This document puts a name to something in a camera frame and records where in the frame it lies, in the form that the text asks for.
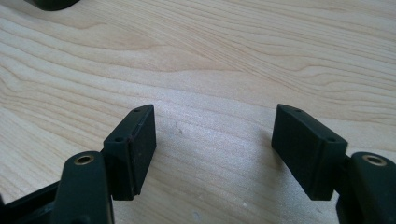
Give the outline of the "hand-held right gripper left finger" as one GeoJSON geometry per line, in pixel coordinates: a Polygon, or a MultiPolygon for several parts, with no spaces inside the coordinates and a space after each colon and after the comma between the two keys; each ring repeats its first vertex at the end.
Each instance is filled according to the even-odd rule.
{"type": "Polygon", "coordinates": [[[141,193],[156,146],[154,105],[133,109],[106,138],[102,154],[115,201],[141,193]]]}

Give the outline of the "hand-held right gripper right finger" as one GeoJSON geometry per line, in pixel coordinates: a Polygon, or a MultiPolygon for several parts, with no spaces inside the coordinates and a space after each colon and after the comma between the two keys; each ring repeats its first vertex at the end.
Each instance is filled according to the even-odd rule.
{"type": "Polygon", "coordinates": [[[279,104],[272,148],[313,201],[329,201],[347,141],[302,109],[279,104]]]}

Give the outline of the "black rounded object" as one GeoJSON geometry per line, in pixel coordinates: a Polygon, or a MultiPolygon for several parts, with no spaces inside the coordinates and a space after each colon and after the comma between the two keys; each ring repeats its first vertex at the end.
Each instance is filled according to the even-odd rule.
{"type": "Polygon", "coordinates": [[[58,11],[73,6],[80,0],[24,0],[44,11],[58,11]]]}

